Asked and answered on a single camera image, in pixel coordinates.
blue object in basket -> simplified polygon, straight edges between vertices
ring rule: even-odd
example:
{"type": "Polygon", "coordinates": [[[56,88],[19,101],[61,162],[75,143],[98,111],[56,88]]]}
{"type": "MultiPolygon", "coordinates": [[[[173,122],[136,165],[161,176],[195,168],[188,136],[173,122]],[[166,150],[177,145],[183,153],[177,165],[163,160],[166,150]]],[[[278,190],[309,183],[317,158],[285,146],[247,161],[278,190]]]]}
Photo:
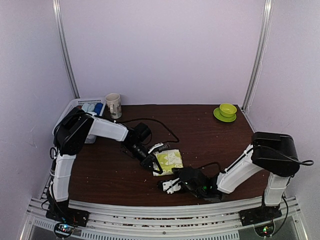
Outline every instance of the blue object in basket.
{"type": "Polygon", "coordinates": [[[99,116],[100,113],[101,113],[101,110],[102,110],[102,107],[103,107],[103,106],[104,106],[104,105],[103,105],[101,102],[99,102],[99,103],[97,103],[97,104],[95,105],[93,111],[99,116]]]}

green saucer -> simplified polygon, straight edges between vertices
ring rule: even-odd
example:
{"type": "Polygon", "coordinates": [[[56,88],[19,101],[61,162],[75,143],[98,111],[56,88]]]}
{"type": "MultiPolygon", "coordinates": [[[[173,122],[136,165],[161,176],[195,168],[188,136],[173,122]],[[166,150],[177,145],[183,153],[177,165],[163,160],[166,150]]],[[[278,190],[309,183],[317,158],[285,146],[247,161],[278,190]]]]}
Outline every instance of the green saucer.
{"type": "Polygon", "coordinates": [[[225,117],[225,116],[222,116],[221,113],[220,113],[220,108],[217,107],[215,110],[213,110],[213,115],[220,121],[222,122],[225,122],[225,123],[231,123],[233,122],[234,120],[237,119],[237,115],[234,115],[232,117],[225,117]]]}

green bowl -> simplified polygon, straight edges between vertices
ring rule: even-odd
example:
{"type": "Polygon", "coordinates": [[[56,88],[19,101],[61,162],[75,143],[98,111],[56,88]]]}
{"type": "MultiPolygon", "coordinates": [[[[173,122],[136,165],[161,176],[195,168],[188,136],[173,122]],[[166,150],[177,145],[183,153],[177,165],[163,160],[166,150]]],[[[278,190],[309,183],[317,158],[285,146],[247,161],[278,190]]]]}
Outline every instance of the green bowl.
{"type": "Polygon", "coordinates": [[[220,105],[220,112],[221,115],[226,117],[226,118],[232,118],[236,112],[237,112],[237,108],[229,103],[223,103],[220,105]]]}

white mug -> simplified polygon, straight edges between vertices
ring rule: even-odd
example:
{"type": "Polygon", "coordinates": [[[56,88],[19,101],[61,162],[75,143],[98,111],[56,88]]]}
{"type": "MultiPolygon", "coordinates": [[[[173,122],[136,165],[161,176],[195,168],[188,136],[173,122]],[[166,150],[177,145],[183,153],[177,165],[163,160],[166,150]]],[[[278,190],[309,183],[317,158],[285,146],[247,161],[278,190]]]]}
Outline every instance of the white mug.
{"type": "Polygon", "coordinates": [[[122,116],[120,94],[110,93],[105,96],[105,101],[111,114],[111,118],[119,119],[122,116]]]}

white wall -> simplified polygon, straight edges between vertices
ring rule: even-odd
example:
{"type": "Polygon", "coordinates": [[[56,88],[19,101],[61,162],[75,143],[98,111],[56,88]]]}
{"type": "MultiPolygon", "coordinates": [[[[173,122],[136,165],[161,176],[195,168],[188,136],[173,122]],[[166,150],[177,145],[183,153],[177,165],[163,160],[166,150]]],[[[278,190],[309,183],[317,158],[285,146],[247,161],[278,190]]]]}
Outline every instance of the white wall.
{"type": "Polygon", "coordinates": [[[267,49],[249,117],[258,131],[293,136],[301,167],[288,192],[296,195],[312,239],[320,224],[320,1],[275,1],[267,49]]]}
{"type": "Polygon", "coordinates": [[[264,1],[64,0],[81,97],[124,104],[242,104],[264,1]]]}
{"type": "Polygon", "coordinates": [[[73,98],[51,0],[0,2],[0,238],[17,239],[48,179],[52,128],[73,98]]]}

